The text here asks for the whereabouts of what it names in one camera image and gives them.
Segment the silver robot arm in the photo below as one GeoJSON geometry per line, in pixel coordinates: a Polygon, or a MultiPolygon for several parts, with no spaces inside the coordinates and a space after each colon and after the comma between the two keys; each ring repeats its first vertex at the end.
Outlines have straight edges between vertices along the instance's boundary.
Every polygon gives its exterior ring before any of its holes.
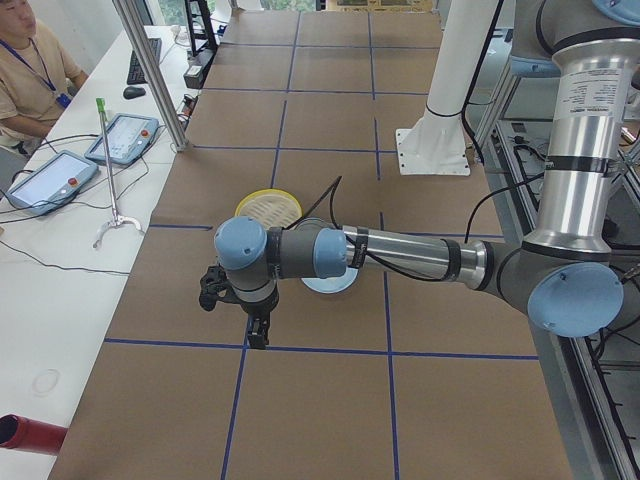
{"type": "Polygon", "coordinates": [[[288,278],[340,278],[377,265],[411,279],[460,282],[494,295],[538,327],[578,338],[608,326],[624,302],[603,240],[624,108],[639,61],[635,1],[520,1],[512,57],[552,65],[560,82],[534,229],[517,245],[419,238],[305,219],[281,228],[237,216],[214,236],[218,262],[200,305],[239,305],[251,347],[268,343],[270,314],[288,278]]]}

